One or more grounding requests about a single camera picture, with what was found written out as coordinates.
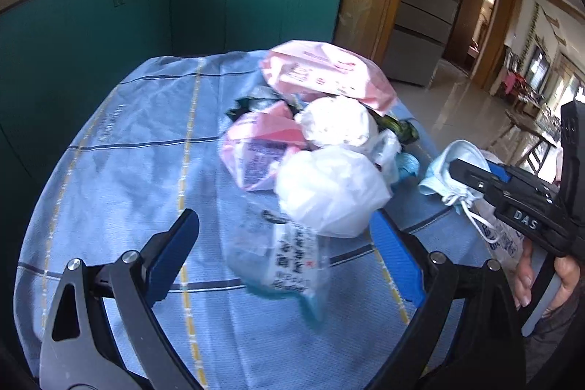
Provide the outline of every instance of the pink cloth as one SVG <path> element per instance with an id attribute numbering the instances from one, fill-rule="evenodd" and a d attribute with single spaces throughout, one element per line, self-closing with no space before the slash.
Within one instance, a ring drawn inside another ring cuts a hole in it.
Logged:
<path id="1" fill-rule="evenodd" d="M 504 86 L 506 87 L 505 89 L 506 94 L 510 94 L 510 91 L 512 91 L 512 88 L 514 88 L 514 83 L 516 83 L 516 75 L 514 75 L 511 72 L 508 72 L 508 76 L 503 81 L 503 83 Z"/>
<path id="2" fill-rule="evenodd" d="M 246 113 L 226 131 L 220 157 L 238 187 L 271 190 L 280 163 L 306 147 L 301 126 L 285 102 Z"/>
<path id="3" fill-rule="evenodd" d="M 281 94 L 308 94 L 305 101 L 343 95 L 383 116 L 397 99 L 374 62 L 329 43 L 291 40 L 271 49 L 260 67 L 272 88 Z"/>

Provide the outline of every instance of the white label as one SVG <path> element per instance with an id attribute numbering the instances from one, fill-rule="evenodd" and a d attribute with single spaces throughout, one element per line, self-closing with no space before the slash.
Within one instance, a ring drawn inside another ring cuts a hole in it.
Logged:
<path id="1" fill-rule="evenodd" d="M 296 223 L 274 225 L 274 248 L 263 285 L 312 294 L 318 273 L 317 233 Z"/>

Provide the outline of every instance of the metal screw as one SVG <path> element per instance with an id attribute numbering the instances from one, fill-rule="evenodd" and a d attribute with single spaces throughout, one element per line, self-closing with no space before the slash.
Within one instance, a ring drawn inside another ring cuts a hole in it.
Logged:
<path id="1" fill-rule="evenodd" d="M 138 259 L 139 253 L 136 250 L 130 250 L 122 255 L 122 261 L 124 263 L 134 263 Z"/>
<path id="2" fill-rule="evenodd" d="M 434 251 L 433 253 L 431 253 L 431 261 L 435 265 L 442 265 L 445 261 L 447 261 L 447 257 L 445 256 L 444 253 Z"/>
<path id="3" fill-rule="evenodd" d="M 70 269 L 71 271 L 76 270 L 80 266 L 81 260 L 79 258 L 73 258 L 72 260 L 69 260 L 69 263 L 67 263 L 67 269 Z"/>
<path id="4" fill-rule="evenodd" d="M 487 267 L 492 271 L 499 271 L 502 268 L 499 261 L 496 260 L 488 260 Z"/>

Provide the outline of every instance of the light blue face mask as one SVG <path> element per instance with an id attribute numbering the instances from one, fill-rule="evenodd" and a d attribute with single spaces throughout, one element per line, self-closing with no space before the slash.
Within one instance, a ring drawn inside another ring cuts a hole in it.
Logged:
<path id="1" fill-rule="evenodd" d="M 418 189 L 424 195 L 439 194 L 443 197 L 443 203 L 447 206 L 455 206 L 458 213 L 463 210 L 483 239 L 487 243 L 496 243 L 499 235 L 495 228 L 487 220 L 470 210 L 473 202 L 478 198 L 483 198 L 483 194 L 454 180 L 449 174 L 449 164 L 455 159 L 464 160 L 484 171 L 490 171 L 485 157 L 482 156 L 478 148 L 468 141 L 457 140 L 448 145 L 441 155 L 431 162 L 426 169 L 425 178 L 418 185 Z M 478 222 L 491 229 L 495 236 L 488 238 L 478 226 Z"/>

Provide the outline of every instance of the doorway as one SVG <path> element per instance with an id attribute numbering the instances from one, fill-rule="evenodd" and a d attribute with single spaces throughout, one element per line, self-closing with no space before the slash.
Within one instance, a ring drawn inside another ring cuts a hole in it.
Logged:
<path id="1" fill-rule="evenodd" d="M 495 0 L 460 0 L 443 58 L 469 76 L 482 51 Z"/>

